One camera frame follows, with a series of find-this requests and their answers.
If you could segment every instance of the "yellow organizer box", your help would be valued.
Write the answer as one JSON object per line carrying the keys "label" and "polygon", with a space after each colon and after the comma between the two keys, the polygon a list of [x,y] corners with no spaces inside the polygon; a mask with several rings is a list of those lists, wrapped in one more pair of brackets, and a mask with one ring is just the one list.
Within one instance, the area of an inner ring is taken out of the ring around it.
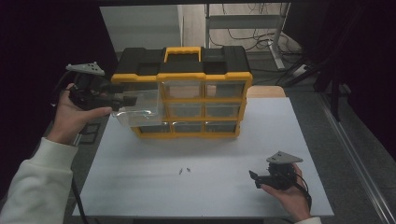
{"label": "yellow organizer box", "polygon": [[236,137],[252,75],[242,47],[128,48],[111,81],[136,95],[115,115],[139,137]]}

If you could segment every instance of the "plastic drawer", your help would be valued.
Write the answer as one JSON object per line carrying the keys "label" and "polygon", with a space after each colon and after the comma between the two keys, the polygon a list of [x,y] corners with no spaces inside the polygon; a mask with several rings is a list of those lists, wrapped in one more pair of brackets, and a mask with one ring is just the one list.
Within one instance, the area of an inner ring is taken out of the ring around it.
{"label": "plastic drawer", "polygon": [[169,103],[170,118],[197,118],[202,116],[202,104],[199,103]]}
{"label": "plastic drawer", "polygon": [[173,122],[175,133],[200,133],[202,131],[202,122],[199,121],[178,121]]}
{"label": "plastic drawer", "polygon": [[241,104],[206,103],[205,116],[209,118],[237,118]]}
{"label": "plastic drawer", "polygon": [[170,133],[171,129],[168,122],[163,122],[161,125],[142,126],[139,128],[141,133]]}
{"label": "plastic drawer", "polygon": [[171,80],[163,82],[165,99],[194,99],[202,97],[202,82]]}
{"label": "plastic drawer", "polygon": [[205,97],[207,98],[232,98],[242,97],[245,80],[236,81],[207,81],[205,83]]}
{"label": "plastic drawer", "polygon": [[207,133],[233,133],[236,129],[236,121],[207,121],[205,131]]}
{"label": "plastic drawer", "polygon": [[116,94],[124,99],[134,99],[133,105],[123,106],[119,111],[112,113],[121,125],[129,127],[159,125],[163,120],[163,102],[158,90],[153,91],[126,91]]}

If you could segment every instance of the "white sleeve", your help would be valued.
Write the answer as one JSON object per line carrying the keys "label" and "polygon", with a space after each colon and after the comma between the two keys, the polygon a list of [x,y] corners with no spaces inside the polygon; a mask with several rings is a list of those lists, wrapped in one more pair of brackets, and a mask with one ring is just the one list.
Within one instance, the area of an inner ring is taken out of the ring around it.
{"label": "white sleeve", "polygon": [[296,222],[295,224],[321,224],[320,217],[311,217],[304,221]]}
{"label": "white sleeve", "polygon": [[12,179],[0,223],[62,224],[77,151],[42,138],[37,153]]}

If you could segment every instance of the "wall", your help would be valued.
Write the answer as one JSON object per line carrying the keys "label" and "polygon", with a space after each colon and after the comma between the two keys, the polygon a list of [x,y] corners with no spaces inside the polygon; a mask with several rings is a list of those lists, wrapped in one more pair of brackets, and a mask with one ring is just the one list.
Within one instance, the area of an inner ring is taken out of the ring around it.
{"label": "wall", "polygon": [[101,7],[114,50],[181,46],[177,6]]}

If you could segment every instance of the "metal rail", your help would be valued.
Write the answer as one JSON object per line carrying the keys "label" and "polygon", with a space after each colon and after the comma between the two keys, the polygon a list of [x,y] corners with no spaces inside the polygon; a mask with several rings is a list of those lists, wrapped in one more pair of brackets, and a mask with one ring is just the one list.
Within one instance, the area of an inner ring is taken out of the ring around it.
{"label": "metal rail", "polygon": [[385,200],[384,196],[381,193],[378,185],[370,176],[368,170],[364,166],[359,153],[357,152],[355,146],[350,141],[346,131],[343,128],[341,122],[337,121],[332,115],[331,110],[329,109],[329,102],[324,93],[319,95],[319,100],[322,102],[323,111],[326,114],[327,119],[329,120],[334,132],[336,133],[347,158],[352,164],[352,167],[355,169],[355,172],[361,181],[364,189],[369,196],[378,216],[381,218],[382,223],[386,224],[395,224],[396,220],[394,215],[389,209],[388,203]]}

